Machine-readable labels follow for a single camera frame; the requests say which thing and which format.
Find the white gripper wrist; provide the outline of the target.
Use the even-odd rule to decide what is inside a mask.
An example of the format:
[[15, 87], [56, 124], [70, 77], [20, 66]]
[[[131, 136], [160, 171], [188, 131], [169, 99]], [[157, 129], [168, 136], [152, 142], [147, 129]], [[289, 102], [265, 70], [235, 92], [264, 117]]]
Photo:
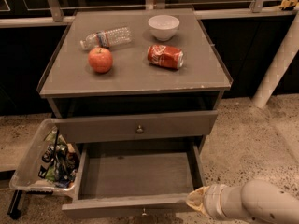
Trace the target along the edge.
[[213, 184], [190, 192], [186, 204], [205, 217], [216, 220], [235, 219], [235, 193], [237, 188]]

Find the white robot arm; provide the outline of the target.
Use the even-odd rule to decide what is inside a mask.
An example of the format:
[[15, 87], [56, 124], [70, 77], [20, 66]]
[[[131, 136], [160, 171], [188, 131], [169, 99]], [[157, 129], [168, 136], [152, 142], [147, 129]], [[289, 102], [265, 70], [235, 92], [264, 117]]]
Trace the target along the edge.
[[[265, 107], [299, 50], [297, 14], [253, 96], [253, 103]], [[226, 221], [239, 219], [249, 224], [299, 224], [299, 200], [277, 186], [260, 179], [242, 186], [213, 184], [191, 192], [186, 204], [206, 217]]]

